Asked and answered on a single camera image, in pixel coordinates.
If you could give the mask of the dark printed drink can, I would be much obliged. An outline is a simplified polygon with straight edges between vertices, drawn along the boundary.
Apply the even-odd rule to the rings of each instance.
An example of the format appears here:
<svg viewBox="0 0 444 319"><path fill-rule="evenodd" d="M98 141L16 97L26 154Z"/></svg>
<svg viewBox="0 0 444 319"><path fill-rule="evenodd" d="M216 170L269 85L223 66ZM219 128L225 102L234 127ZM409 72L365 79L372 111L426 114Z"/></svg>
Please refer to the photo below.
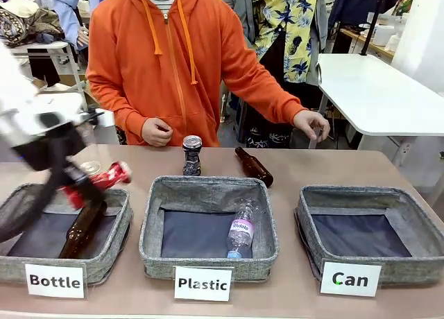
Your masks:
<svg viewBox="0 0 444 319"><path fill-rule="evenodd" d="M202 146L202 139L197 135L188 135L183 139L182 148L185 152L183 175L199 176L201 174L199 153Z"/></svg>

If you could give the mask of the person's left hand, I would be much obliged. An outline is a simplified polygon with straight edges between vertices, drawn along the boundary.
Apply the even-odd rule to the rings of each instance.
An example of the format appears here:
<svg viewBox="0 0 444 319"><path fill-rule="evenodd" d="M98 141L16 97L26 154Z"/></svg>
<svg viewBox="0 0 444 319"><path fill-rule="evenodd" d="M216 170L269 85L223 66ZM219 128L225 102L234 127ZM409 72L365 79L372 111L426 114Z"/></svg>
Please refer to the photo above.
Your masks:
<svg viewBox="0 0 444 319"><path fill-rule="evenodd" d="M294 126L303 131L310 140L321 142L327 139L330 124L320 113L302 110L293 118Z"/></svg>

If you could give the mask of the white sign reading Plastic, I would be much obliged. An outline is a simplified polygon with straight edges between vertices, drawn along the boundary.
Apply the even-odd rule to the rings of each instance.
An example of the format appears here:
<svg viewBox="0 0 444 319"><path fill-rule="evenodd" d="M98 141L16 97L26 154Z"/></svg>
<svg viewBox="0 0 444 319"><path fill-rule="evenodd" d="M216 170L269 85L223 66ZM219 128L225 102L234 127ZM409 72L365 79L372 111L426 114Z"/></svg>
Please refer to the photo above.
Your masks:
<svg viewBox="0 0 444 319"><path fill-rule="evenodd" d="M176 266L174 298L177 300L229 302L233 269Z"/></svg>

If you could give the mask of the white sign reading Bottle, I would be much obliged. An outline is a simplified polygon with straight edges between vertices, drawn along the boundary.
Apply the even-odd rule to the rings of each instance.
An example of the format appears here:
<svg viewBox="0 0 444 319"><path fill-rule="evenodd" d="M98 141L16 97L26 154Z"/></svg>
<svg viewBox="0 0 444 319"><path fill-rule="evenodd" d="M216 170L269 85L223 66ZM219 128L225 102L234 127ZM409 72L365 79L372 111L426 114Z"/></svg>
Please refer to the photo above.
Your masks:
<svg viewBox="0 0 444 319"><path fill-rule="evenodd" d="M48 298L84 299L86 282L83 267L25 264L30 295Z"/></svg>

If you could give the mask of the bystander in yellow floral shirt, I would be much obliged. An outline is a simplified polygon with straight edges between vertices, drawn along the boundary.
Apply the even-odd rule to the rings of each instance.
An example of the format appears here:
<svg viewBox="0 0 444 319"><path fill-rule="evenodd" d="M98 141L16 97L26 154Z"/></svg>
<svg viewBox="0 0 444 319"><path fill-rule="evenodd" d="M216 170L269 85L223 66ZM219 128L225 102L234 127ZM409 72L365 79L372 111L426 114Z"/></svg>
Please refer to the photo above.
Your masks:
<svg viewBox="0 0 444 319"><path fill-rule="evenodd" d="M325 49L325 0L223 0L235 11L247 46L280 87L313 111L318 89L318 55ZM273 123L247 105L249 148L289 148L294 124Z"/></svg>

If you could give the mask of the white sign reading Can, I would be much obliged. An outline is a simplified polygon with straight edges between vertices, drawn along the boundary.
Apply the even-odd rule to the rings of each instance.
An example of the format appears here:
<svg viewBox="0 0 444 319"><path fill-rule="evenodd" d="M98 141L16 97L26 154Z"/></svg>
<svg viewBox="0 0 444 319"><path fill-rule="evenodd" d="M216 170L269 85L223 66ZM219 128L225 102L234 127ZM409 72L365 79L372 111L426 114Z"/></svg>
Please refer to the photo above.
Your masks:
<svg viewBox="0 0 444 319"><path fill-rule="evenodd" d="M381 271L381 265L326 261L322 269L320 293L373 298L379 288Z"/></svg>

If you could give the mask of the person's orange hoodie torso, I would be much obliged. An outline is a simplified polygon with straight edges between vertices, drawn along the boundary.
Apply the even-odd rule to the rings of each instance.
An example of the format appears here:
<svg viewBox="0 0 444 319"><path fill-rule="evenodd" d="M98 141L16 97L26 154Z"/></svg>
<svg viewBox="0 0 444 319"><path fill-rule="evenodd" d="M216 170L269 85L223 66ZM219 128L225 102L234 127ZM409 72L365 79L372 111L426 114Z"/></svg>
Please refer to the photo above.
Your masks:
<svg viewBox="0 0 444 319"><path fill-rule="evenodd" d="M130 103L172 128L171 145L197 135L217 146L221 26L236 22L220 0L174 0L168 13L151 0L104 0L90 19L87 72L120 75Z"/></svg>

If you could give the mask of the clear unlabelled plastic bottle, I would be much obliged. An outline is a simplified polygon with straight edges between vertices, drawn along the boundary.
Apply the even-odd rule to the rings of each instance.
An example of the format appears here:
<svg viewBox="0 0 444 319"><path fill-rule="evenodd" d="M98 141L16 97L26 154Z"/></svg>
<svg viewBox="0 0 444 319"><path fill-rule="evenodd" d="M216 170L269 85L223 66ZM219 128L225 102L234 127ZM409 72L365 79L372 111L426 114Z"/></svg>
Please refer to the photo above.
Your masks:
<svg viewBox="0 0 444 319"><path fill-rule="evenodd" d="M319 139L322 137L322 127L320 127L318 125L313 125L312 129L315 132L316 138L315 139L311 139L309 141L308 149L315 149L316 146L317 146L317 143L319 142Z"/></svg>

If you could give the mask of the small white table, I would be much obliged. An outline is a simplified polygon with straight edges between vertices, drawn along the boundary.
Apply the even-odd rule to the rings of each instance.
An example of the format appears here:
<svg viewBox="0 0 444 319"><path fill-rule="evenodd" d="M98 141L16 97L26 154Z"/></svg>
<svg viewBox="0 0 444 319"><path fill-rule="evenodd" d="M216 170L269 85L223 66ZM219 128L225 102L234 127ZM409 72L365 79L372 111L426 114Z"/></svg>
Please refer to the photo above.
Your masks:
<svg viewBox="0 0 444 319"><path fill-rule="evenodd" d="M31 44L10 48L10 51L16 58L32 56L36 58L50 58L54 60L67 56L69 60L69 68L74 76L75 85L66 90L66 92L78 92L83 97L83 108L85 110L87 109L87 101L84 92L86 83L84 80L80 79L79 70L76 62L74 61L74 55L68 42L56 41L50 44L39 44L34 42Z"/></svg>

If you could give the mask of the plastic bottle with pink label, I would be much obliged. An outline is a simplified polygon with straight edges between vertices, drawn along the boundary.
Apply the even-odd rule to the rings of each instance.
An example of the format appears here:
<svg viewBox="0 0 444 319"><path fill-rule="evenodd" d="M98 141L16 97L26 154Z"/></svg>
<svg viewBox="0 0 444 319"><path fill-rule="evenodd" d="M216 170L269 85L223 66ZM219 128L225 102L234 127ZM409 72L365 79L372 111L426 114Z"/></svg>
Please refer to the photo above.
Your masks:
<svg viewBox="0 0 444 319"><path fill-rule="evenodd" d="M257 208L256 203L252 198L241 201L228 232L228 259L249 259L253 257L252 246L255 235L253 213Z"/></svg>

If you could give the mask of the bystander in light blue shirt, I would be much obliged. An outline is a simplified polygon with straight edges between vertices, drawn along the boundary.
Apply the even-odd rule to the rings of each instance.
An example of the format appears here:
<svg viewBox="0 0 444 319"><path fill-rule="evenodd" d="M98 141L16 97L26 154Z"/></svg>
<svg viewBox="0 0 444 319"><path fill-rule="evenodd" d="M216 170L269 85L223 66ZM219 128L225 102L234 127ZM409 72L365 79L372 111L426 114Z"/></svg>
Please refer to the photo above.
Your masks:
<svg viewBox="0 0 444 319"><path fill-rule="evenodd" d="M87 48L87 46L81 47L77 44L78 28L83 26L75 13L79 1L80 0L51 0L51 3L53 9L58 14L65 39L72 44L75 49L82 50ZM90 12L99 4L99 0L88 0L88 2Z"/></svg>

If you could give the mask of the person's right forearm orange sleeve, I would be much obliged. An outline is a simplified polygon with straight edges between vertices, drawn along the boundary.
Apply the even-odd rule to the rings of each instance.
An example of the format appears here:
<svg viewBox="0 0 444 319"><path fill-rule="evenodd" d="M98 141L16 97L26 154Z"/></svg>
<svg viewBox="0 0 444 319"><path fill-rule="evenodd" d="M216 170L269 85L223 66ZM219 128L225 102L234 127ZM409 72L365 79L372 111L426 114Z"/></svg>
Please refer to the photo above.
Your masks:
<svg viewBox="0 0 444 319"><path fill-rule="evenodd" d="M126 132L141 137L147 118L126 97L121 76L107 71L91 70L87 72L87 78L94 97L103 109L114 113L116 124Z"/></svg>

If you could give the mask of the person's right hand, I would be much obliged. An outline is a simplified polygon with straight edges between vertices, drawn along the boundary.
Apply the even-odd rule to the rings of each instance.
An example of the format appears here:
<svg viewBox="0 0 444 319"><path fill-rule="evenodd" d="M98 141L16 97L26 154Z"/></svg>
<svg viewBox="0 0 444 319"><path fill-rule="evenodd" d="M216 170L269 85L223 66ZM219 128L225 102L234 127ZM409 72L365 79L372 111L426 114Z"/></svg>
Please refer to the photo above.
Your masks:
<svg viewBox="0 0 444 319"><path fill-rule="evenodd" d="M172 134L172 128L159 118L148 118L142 126L142 139L150 146L166 146Z"/></svg>

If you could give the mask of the grey basket with can sign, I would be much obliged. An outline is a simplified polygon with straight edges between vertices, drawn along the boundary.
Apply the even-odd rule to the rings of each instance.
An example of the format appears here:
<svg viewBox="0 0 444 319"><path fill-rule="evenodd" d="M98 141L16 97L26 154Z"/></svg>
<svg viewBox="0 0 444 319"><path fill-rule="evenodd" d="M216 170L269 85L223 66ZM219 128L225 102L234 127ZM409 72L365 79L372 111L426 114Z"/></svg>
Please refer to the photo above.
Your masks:
<svg viewBox="0 0 444 319"><path fill-rule="evenodd" d="M444 232L404 190L304 186L295 218L316 279L327 262L381 266L386 286L436 284L444 274Z"/></svg>

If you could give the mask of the wooden desk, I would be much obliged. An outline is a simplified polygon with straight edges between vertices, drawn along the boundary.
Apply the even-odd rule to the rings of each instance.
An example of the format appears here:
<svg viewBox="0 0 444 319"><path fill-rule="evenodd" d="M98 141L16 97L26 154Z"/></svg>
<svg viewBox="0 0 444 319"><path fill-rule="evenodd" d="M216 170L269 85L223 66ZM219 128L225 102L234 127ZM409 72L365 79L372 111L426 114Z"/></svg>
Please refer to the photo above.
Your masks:
<svg viewBox="0 0 444 319"><path fill-rule="evenodd" d="M350 37L353 40L354 45L364 44L366 41L366 38L363 37L362 35L356 34L346 28L341 28L340 32L342 34ZM395 55L395 53L393 51L386 51L383 46L375 45L372 40L370 41L370 43L368 45L368 50L376 52L377 55L384 56L390 60L392 60Z"/></svg>

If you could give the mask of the grey basket with plastic sign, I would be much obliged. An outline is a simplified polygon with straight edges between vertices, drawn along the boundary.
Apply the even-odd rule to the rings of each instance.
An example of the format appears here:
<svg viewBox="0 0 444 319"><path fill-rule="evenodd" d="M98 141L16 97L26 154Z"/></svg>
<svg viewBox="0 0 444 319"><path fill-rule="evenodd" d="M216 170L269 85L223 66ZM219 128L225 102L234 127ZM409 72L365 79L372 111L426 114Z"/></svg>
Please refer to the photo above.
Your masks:
<svg viewBox="0 0 444 319"><path fill-rule="evenodd" d="M239 258L229 258L230 225L247 202L253 205L253 240ZM236 282L267 280L280 250L261 180L179 175L153 181L138 247L149 277L172 279L176 267L185 266L230 269Z"/></svg>

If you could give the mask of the bystander in dark jacket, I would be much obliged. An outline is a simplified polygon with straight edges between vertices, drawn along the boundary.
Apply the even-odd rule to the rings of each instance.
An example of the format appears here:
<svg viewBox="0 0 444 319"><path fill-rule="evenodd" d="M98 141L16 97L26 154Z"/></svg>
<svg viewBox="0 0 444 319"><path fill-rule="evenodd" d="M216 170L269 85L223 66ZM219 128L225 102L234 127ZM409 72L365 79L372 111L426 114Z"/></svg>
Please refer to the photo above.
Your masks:
<svg viewBox="0 0 444 319"><path fill-rule="evenodd" d="M328 20L331 31L338 22L345 26L366 23L369 12L374 12L379 0L335 0Z"/></svg>

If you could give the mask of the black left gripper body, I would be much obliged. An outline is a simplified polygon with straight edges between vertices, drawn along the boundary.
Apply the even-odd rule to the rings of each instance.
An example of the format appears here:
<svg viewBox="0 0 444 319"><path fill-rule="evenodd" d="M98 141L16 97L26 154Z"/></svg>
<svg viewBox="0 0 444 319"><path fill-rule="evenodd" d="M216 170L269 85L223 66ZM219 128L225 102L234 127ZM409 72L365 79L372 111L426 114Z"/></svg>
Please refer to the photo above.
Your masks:
<svg viewBox="0 0 444 319"><path fill-rule="evenodd" d="M12 151L35 171L52 167L56 155L74 156L86 147L83 138L72 122L56 126L28 143L15 145Z"/></svg>

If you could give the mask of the person's left forearm orange sleeve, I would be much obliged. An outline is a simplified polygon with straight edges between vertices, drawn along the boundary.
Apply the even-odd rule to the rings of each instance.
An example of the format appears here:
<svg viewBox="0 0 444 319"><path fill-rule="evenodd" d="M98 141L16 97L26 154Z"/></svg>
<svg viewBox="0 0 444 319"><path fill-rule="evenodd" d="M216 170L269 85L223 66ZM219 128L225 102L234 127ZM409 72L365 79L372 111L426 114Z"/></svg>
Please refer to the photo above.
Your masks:
<svg viewBox="0 0 444 319"><path fill-rule="evenodd" d="M226 60L223 69L223 80L230 91L273 123L293 124L294 117L306 110L298 98L280 87L250 49Z"/></svg>

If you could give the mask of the pile of patterned cloth bags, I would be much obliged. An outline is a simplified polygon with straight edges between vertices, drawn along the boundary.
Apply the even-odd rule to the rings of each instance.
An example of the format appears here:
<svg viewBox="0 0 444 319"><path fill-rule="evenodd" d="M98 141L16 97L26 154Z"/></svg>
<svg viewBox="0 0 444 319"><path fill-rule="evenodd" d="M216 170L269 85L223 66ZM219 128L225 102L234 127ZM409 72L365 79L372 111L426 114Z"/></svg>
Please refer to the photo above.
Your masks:
<svg viewBox="0 0 444 319"><path fill-rule="evenodd" d="M0 40L10 48L65 38L58 15L34 0L0 1Z"/></svg>

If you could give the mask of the brown glass bottle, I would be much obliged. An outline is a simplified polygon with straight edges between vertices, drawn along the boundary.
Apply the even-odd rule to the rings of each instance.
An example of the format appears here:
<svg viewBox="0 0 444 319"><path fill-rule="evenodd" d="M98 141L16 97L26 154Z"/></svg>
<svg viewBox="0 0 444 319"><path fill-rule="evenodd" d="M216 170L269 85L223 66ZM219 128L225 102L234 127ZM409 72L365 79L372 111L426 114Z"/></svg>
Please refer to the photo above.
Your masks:
<svg viewBox="0 0 444 319"><path fill-rule="evenodd" d="M78 259L94 237L107 209L106 201L85 205L66 234L59 259Z"/></svg>
<svg viewBox="0 0 444 319"><path fill-rule="evenodd" d="M271 187L273 176L255 156L250 155L240 146L234 151L248 177L261 180L267 188Z"/></svg>

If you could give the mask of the large white table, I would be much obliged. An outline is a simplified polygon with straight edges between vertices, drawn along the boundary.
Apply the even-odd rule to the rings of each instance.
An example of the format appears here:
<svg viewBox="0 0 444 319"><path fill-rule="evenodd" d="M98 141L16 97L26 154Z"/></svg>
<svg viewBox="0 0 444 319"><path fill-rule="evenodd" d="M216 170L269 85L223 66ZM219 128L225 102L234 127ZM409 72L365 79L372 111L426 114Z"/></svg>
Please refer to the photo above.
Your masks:
<svg viewBox="0 0 444 319"><path fill-rule="evenodd" d="M444 97L372 55L323 53L319 87L368 136L444 137Z"/></svg>

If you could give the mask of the grey basket with bottle sign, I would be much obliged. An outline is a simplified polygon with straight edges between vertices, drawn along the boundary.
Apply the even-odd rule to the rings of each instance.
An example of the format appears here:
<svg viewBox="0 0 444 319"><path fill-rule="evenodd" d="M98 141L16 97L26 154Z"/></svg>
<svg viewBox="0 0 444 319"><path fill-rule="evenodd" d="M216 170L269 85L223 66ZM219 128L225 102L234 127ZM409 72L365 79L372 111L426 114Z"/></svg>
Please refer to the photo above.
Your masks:
<svg viewBox="0 0 444 319"><path fill-rule="evenodd" d="M123 250L133 218L126 190L108 189L105 201L104 218L80 258L59 259L67 230L78 215L59 191L26 231L0 242L0 283L25 284L25 264L81 267L89 285L103 283Z"/></svg>

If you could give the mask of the crushed red can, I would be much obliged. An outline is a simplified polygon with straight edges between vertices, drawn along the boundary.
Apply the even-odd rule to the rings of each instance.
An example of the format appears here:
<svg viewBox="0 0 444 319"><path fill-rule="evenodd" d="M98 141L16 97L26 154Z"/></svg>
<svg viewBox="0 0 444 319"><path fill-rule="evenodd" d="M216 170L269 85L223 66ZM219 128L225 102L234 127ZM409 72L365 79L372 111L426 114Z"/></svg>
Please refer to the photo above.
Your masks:
<svg viewBox="0 0 444 319"><path fill-rule="evenodd" d="M131 183L132 171L125 162L113 162L110 168L103 173L89 176L92 183L100 190L105 191L118 183ZM74 189L74 185L60 188L75 210L85 206L85 195L80 189Z"/></svg>

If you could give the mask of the clear plastic cup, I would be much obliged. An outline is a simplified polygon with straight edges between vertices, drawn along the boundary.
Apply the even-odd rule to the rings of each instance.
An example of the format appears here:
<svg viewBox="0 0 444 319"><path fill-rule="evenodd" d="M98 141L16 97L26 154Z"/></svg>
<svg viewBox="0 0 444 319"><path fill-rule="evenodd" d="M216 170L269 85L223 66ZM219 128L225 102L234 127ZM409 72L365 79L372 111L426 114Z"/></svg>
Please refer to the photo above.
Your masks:
<svg viewBox="0 0 444 319"><path fill-rule="evenodd" d="M101 170L101 163L97 161L86 161L80 165L80 168L88 175L96 175Z"/></svg>

